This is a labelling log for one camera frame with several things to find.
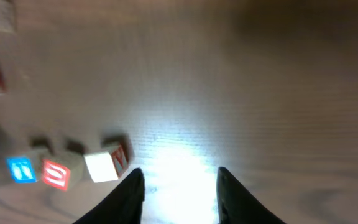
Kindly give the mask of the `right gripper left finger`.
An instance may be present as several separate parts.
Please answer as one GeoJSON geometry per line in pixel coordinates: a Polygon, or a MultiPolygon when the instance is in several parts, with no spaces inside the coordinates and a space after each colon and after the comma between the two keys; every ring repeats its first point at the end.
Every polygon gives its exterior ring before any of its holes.
{"type": "Polygon", "coordinates": [[[74,224],[140,224],[144,200],[144,174],[136,168],[74,224]]]}

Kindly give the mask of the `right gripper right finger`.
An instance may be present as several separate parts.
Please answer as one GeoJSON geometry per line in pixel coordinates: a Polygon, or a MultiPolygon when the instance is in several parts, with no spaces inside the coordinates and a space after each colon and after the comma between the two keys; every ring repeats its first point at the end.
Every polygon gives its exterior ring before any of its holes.
{"type": "Polygon", "coordinates": [[[285,224],[263,206],[225,167],[218,167],[216,191],[221,224],[285,224]]]}

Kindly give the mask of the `plain wooden block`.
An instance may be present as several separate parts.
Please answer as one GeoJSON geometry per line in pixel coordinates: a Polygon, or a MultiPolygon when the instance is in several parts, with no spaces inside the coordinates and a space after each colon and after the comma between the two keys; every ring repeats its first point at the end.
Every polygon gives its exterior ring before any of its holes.
{"type": "Polygon", "coordinates": [[[119,180],[129,166],[123,146],[106,145],[101,152],[84,155],[85,164],[94,183],[119,180]]]}

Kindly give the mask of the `red letter U block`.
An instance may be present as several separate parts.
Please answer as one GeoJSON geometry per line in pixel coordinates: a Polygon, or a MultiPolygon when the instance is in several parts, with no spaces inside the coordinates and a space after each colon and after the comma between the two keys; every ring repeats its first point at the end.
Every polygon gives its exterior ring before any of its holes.
{"type": "Polygon", "coordinates": [[[79,182],[85,161],[81,154],[65,151],[43,159],[42,181],[56,189],[67,191],[79,182]]]}

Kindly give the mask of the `blue letter T block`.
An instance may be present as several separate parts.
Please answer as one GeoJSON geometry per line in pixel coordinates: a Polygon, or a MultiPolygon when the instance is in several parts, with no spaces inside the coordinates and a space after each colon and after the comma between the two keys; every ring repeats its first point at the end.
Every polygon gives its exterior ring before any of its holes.
{"type": "Polygon", "coordinates": [[[36,147],[23,155],[6,158],[12,179],[18,184],[39,181],[43,174],[44,159],[51,153],[46,147],[36,147]]]}

